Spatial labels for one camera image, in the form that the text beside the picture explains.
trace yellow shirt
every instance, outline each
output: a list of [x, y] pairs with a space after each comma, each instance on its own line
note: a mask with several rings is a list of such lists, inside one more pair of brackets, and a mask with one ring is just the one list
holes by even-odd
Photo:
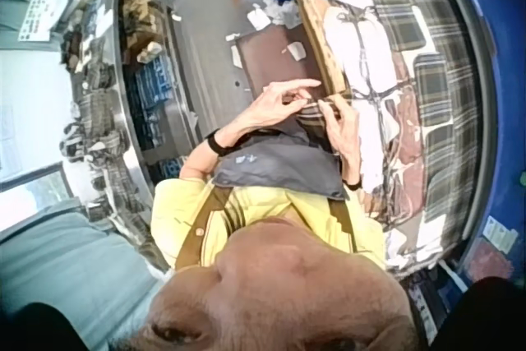
[[[170, 179], [155, 188], [151, 232], [166, 261], [175, 266], [178, 253], [194, 219], [214, 187], [197, 178]], [[381, 225], [368, 218], [355, 193], [347, 190], [346, 201], [358, 253], [385, 268], [385, 242]], [[344, 233], [337, 219], [330, 215], [323, 196], [272, 187], [235, 187], [225, 210], [234, 214], [234, 224], [224, 211], [210, 214], [207, 229], [203, 229], [201, 264], [210, 266], [228, 239], [228, 232], [272, 215], [294, 208], [312, 231], [331, 246], [352, 252], [350, 235]]]

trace floor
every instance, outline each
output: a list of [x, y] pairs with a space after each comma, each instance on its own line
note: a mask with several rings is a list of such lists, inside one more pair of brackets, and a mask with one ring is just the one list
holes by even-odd
[[254, 31], [247, 19], [262, 0], [169, 0], [180, 62], [203, 136], [234, 119], [253, 100], [243, 69], [233, 65], [225, 36]]

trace eye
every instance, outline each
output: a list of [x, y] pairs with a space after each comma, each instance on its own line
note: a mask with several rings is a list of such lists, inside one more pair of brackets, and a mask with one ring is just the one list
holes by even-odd
[[156, 325], [153, 325], [151, 329], [160, 339], [168, 343], [175, 343], [177, 345], [190, 344], [201, 337], [200, 334], [187, 333], [174, 328], [160, 328]]
[[333, 339], [323, 343], [320, 351], [356, 351], [356, 343], [353, 339]]

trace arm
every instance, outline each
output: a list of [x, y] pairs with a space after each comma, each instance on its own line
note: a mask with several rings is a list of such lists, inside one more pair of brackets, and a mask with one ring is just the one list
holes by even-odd
[[[316, 80], [273, 82], [264, 89], [263, 94], [248, 109], [229, 125], [219, 129], [215, 133], [215, 140], [223, 148], [232, 147], [243, 135], [261, 127], [269, 127], [282, 122], [307, 104], [311, 96], [305, 88], [319, 84], [320, 82]], [[293, 101], [284, 104], [284, 95], [292, 98]], [[203, 141], [190, 153], [179, 177], [205, 180], [209, 174], [214, 172], [218, 161], [219, 157], [210, 148], [208, 141]]]
[[[253, 127], [243, 125], [242, 120], [236, 118], [215, 133], [215, 140], [224, 148], [233, 147], [243, 135], [253, 130]], [[179, 177], [206, 180], [214, 172], [218, 162], [219, 156], [210, 148], [208, 141], [203, 141], [190, 153]]]
[[320, 110], [325, 118], [327, 135], [330, 144], [338, 151], [342, 160], [342, 179], [348, 185], [360, 182], [360, 138], [358, 136], [358, 111], [348, 105], [340, 95], [333, 98], [339, 110], [340, 120], [336, 120], [332, 108], [323, 101], [318, 101]]

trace window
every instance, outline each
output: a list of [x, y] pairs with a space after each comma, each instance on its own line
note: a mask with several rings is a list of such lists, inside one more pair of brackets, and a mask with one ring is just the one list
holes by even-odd
[[62, 164], [0, 182], [0, 231], [70, 197]]

